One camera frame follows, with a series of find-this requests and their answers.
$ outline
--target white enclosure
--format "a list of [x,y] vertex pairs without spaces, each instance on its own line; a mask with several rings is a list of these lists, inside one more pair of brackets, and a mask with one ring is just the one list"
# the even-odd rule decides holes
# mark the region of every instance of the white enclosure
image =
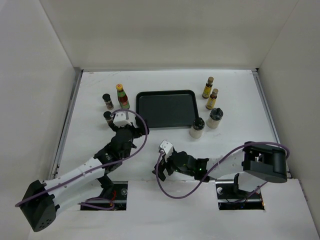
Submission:
[[[1,239],[28,239],[29,224],[14,203],[32,181],[49,177],[75,82],[74,67],[259,68],[280,141],[292,151],[291,173],[301,182],[319,230],[318,0],[0,0],[0,33]],[[135,186],[138,194],[141,185]],[[301,204],[303,212],[299,219],[308,216],[304,229],[312,229],[298,181],[291,180],[287,189],[296,195],[285,194],[278,203],[294,198],[292,204]],[[273,189],[266,187],[264,194],[272,201]],[[81,214],[75,211],[66,221]],[[103,215],[92,217],[107,221]],[[287,216],[288,234],[299,236],[301,222],[293,221],[290,211]],[[137,222],[140,230],[142,223]],[[60,228],[64,222],[55,224]],[[81,225],[73,227],[76,231],[63,236],[91,236],[88,229],[76,233]],[[216,237],[237,238],[233,233]],[[312,230],[305,237],[317,239]],[[29,239],[49,238],[31,234]]]

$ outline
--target bottle label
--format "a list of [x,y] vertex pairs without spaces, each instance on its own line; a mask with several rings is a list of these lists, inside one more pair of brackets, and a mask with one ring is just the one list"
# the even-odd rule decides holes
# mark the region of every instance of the bottle label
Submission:
[[122,109],[129,109],[130,108],[129,101],[120,102],[120,106]]
[[207,99],[210,96],[211,88],[212,87],[205,86],[202,93],[202,97]]
[[216,98],[212,99],[211,97],[208,99],[208,102],[206,103],[206,108],[207,109],[213,109],[215,107],[216,104]]
[[118,92],[118,97],[122,98],[126,95],[125,91]]

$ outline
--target cable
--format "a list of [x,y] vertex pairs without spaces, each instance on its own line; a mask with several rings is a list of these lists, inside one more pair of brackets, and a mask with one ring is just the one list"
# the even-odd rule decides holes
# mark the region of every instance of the cable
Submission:
[[[186,195],[183,196],[172,196],[169,193],[167,193],[164,188],[161,186],[160,183],[160,179],[159,179],[159,174],[158,174],[158,169],[159,169],[159,164],[161,161],[162,156],[164,155],[164,151],[160,150],[160,155],[159,158],[156,162],[156,166],[155,166],[155,179],[158,183],[159,188],[161,189],[161,191],[169,198],[172,199],[184,199],[188,196],[190,196],[191,194],[193,194],[199,187],[200,185],[204,182],[204,180],[206,179],[206,177],[209,175],[209,173],[211,173],[219,164],[221,164],[224,160],[226,160],[231,154],[233,154],[235,151],[238,151],[239,149],[243,149],[249,146],[255,146],[255,145],[274,145],[274,146],[278,146],[283,148],[286,151],[286,156],[285,159],[287,160],[290,156],[290,150],[289,148],[287,148],[285,145],[282,145],[280,143],[276,143],[276,142],[270,142],[270,141],[257,141],[257,142],[249,142],[247,144],[243,144],[241,146],[236,147],[235,149],[231,150],[230,152],[228,152],[223,158],[221,158],[216,164],[214,164],[208,171],[207,173],[203,176],[203,178],[200,180],[200,182],[198,183],[197,186],[195,186],[194,189],[192,189],[189,193],[187,193]],[[262,185],[258,186],[255,190],[253,190],[252,192],[249,193],[249,195],[247,196],[247,198],[250,198],[253,194],[255,194],[256,191],[258,191],[260,188],[262,188],[267,182],[263,183]],[[242,202],[244,199],[239,199],[237,201],[233,201],[230,203],[236,204],[236,203],[240,203]]]
[[[92,200],[107,200],[110,202],[110,204],[112,204],[112,206],[111,207],[102,207],[102,206],[95,206],[95,205],[87,204],[87,202],[92,201]],[[113,203],[112,200],[102,198],[102,197],[93,197],[93,198],[87,199],[85,202],[78,203],[78,205],[84,206],[84,207],[89,207],[92,209],[107,210],[107,211],[112,210],[115,207],[115,204]]]
[[[126,160],[134,157],[135,155],[137,155],[137,154],[142,150],[142,148],[146,145],[146,142],[147,142],[147,139],[148,139],[148,127],[147,127],[147,124],[146,124],[145,120],[144,120],[138,113],[136,113],[136,112],[134,112],[134,111],[132,111],[132,110],[129,110],[129,109],[118,109],[118,110],[115,110],[115,111],[113,111],[112,115],[114,115],[114,114],[117,113],[117,112],[122,112],[122,111],[132,113],[132,114],[136,115],[136,116],[142,121],[143,126],[144,126],[145,138],[144,138],[144,141],[143,141],[141,147],[140,147],[135,153],[133,153],[132,155],[130,155],[130,156],[124,158],[124,159],[117,160],[117,161],[114,161],[114,162],[109,162],[109,163],[106,163],[106,164],[103,164],[103,165],[100,165],[100,166],[96,166],[96,167],[94,167],[94,168],[91,168],[91,169],[85,171],[84,174],[88,174],[88,173],[93,172],[93,171],[95,171],[95,170],[97,170],[97,169],[104,168],[104,167],[107,167],[107,166],[110,166],[110,165],[114,165],[114,164],[118,164],[118,163],[121,163],[121,162],[123,162],[123,161],[126,161]],[[33,200],[33,199],[36,199],[36,198],[42,196],[43,194],[46,194],[46,193],[48,193],[48,192],[50,192],[50,191],[56,190],[56,189],[58,189],[58,188],[61,188],[61,187],[63,187],[63,186],[66,185],[66,184],[72,183],[73,181],[77,180],[78,178],[83,177],[84,174],[81,173],[81,174],[79,174],[79,175],[77,175],[77,176],[74,176],[73,178],[70,178],[69,180],[67,180],[67,181],[65,181],[65,182],[59,183],[59,184],[56,185],[56,186],[53,186],[53,187],[51,187],[51,188],[49,188],[49,189],[47,189],[47,190],[41,191],[41,192],[39,192],[39,193],[31,196],[31,197],[28,197],[28,198],[26,198],[26,199],[18,202],[18,203],[17,203],[16,205],[14,205],[14,206],[15,206],[16,208],[18,208],[18,207],[20,207],[22,204],[25,204],[25,203]]]

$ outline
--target spice jar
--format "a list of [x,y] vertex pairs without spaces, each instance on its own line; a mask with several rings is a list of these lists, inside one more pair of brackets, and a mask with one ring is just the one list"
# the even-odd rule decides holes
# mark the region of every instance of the spice jar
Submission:
[[103,117],[105,118],[105,120],[108,124],[111,124],[114,122],[114,119],[111,117],[111,114],[112,113],[110,111],[105,111],[103,114]]
[[205,129],[205,125],[205,121],[201,117],[196,118],[189,131],[191,137],[194,139],[200,138]]
[[214,108],[211,110],[208,120],[206,124],[211,129],[216,129],[224,116],[224,112],[221,108]]
[[107,94],[107,93],[106,93],[106,94],[103,94],[102,99],[104,100],[104,103],[105,103],[106,108],[107,108],[108,110],[114,109],[114,105],[113,105],[113,103],[112,103],[112,101],[111,101],[110,94]]

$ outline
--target sauce bottle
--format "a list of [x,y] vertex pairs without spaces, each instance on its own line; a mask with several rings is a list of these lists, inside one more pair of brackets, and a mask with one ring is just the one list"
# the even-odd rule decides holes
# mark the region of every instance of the sauce bottle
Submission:
[[129,100],[126,92],[124,91],[124,87],[122,86],[122,84],[117,84],[115,88],[117,90],[118,101],[120,103],[121,108],[129,109],[130,108]]
[[202,93],[202,97],[204,99],[207,99],[209,98],[210,96],[210,93],[211,93],[211,89],[212,89],[212,83],[214,82],[214,78],[212,76],[210,76],[208,78],[208,82],[205,84],[205,87],[204,87],[204,90],[203,90],[203,93]]
[[218,92],[219,90],[217,88],[214,88],[209,99],[208,102],[206,103],[205,107],[209,110],[213,109],[215,107],[216,104],[216,100],[218,97]]

